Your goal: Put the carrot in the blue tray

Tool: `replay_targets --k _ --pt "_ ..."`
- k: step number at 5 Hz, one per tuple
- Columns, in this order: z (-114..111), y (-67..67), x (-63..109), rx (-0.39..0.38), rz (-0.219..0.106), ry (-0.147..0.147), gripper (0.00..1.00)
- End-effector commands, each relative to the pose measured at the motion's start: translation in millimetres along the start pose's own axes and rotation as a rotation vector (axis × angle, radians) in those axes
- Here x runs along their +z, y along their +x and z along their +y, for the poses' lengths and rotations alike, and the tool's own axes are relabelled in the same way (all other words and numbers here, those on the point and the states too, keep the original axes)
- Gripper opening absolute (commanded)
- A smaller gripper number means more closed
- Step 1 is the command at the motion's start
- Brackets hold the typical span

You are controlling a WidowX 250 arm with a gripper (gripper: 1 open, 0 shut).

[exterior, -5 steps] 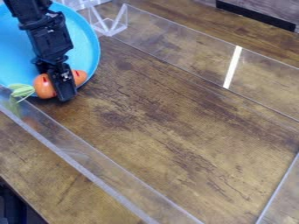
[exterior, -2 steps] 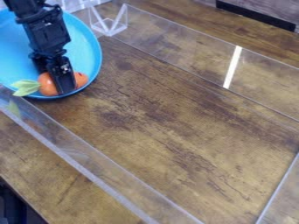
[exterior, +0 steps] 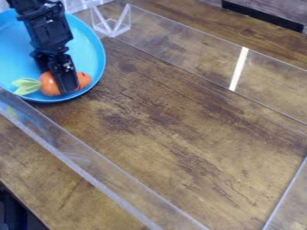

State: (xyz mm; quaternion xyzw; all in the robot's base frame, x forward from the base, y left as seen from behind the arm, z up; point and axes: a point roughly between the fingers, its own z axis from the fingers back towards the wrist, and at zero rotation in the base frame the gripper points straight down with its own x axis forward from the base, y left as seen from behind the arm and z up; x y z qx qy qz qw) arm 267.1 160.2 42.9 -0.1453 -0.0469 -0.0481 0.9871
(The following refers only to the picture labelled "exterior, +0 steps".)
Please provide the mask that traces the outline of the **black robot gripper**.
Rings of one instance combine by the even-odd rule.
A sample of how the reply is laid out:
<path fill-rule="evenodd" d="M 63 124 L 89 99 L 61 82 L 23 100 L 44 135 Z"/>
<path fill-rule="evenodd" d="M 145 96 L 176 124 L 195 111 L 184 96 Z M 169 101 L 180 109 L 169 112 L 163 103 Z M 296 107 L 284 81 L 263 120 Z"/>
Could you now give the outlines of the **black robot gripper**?
<path fill-rule="evenodd" d="M 60 93 L 68 94 L 79 87 L 77 72 L 67 42 L 73 35 L 65 19 L 65 6 L 60 0 L 5 0 L 24 23 L 33 47 L 31 57 L 40 71 L 51 70 Z"/>

